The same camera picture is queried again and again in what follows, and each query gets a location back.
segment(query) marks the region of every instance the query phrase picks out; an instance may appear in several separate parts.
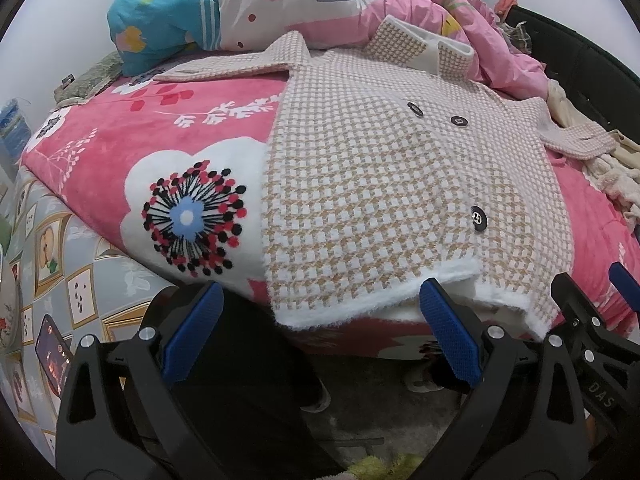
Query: blue gripper pad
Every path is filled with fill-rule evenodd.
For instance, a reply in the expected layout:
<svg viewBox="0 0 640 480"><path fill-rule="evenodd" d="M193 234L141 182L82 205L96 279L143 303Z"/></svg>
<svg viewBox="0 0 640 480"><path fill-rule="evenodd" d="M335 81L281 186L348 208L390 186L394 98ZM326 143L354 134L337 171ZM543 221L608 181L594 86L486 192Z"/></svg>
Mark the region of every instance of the blue gripper pad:
<svg viewBox="0 0 640 480"><path fill-rule="evenodd" d="M171 386L185 380L209 339L225 303L222 287L213 283L164 347L162 378Z"/></svg>
<svg viewBox="0 0 640 480"><path fill-rule="evenodd" d="M609 281L613 283L631 310L640 312L640 285L620 262L611 264L609 267Z"/></svg>
<svg viewBox="0 0 640 480"><path fill-rule="evenodd" d="M474 388L482 376L478 346L438 289L428 281L420 287L420 310L453 373Z"/></svg>

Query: red leaf print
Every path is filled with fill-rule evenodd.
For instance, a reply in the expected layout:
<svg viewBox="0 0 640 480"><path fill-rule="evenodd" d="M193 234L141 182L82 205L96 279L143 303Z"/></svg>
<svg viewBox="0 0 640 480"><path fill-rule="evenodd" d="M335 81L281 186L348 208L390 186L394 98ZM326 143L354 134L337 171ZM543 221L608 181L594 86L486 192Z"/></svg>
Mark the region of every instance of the red leaf print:
<svg viewBox="0 0 640 480"><path fill-rule="evenodd" d="M135 92L133 92L130 97L135 99L137 97L143 96L144 94L146 94L146 88L141 88L140 90L136 90Z"/></svg>
<svg viewBox="0 0 640 480"><path fill-rule="evenodd" d="M180 100L178 94L165 95L160 101L160 106L175 105Z"/></svg>
<svg viewBox="0 0 640 480"><path fill-rule="evenodd" d="M131 103L131 108L129 110L131 110L132 112L139 112L144 107L145 107L144 101L133 101Z"/></svg>
<svg viewBox="0 0 640 480"><path fill-rule="evenodd" d="M156 95L166 94L167 92L170 92L171 90L173 90L175 87L177 87L177 84L162 85L156 92Z"/></svg>

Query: person's leg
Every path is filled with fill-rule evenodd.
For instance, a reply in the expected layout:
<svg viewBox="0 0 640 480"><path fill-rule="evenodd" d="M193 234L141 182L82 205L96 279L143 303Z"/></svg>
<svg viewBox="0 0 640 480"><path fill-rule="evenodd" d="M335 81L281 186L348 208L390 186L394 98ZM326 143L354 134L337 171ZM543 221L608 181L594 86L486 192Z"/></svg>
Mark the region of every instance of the person's leg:
<svg viewBox="0 0 640 480"><path fill-rule="evenodd" d="M225 292L225 308L172 393L231 480L311 480L343 469L300 414L322 386L270 316Z"/></svg>

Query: beige and white jacket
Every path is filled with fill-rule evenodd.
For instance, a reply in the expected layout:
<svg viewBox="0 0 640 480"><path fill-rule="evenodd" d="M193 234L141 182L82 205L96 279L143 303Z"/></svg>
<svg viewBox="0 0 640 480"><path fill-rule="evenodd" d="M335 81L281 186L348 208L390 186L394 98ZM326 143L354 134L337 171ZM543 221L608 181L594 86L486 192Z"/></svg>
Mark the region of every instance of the beige and white jacket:
<svg viewBox="0 0 640 480"><path fill-rule="evenodd" d="M544 147L588 159L614 142L595 123L559 128L542 99L507 101L466 80L473 54L388 17L364 51L309 52L290 32L264 52L156 76L289 71L262 183L280 323L343 322L416 298L434 276L459 300L548 331L550 284L572 270L574 248ZM486 214L481 232L473 206Z"/></svg>

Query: floor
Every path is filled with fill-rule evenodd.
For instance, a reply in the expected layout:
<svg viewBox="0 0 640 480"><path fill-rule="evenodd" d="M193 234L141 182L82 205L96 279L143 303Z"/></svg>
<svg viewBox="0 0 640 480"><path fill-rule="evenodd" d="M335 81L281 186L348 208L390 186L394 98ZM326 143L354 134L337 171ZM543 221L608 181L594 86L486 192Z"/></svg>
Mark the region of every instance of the floor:
<svg viewBox="0 0 640 480"><path fill-rule="evenodd" d="M392 460L399 453L426 456L458 411L458 394L409 392L402 382L414 362L312 356L331 393L329 408L305 414L315 438L345 465L366 454Z"/></svg>

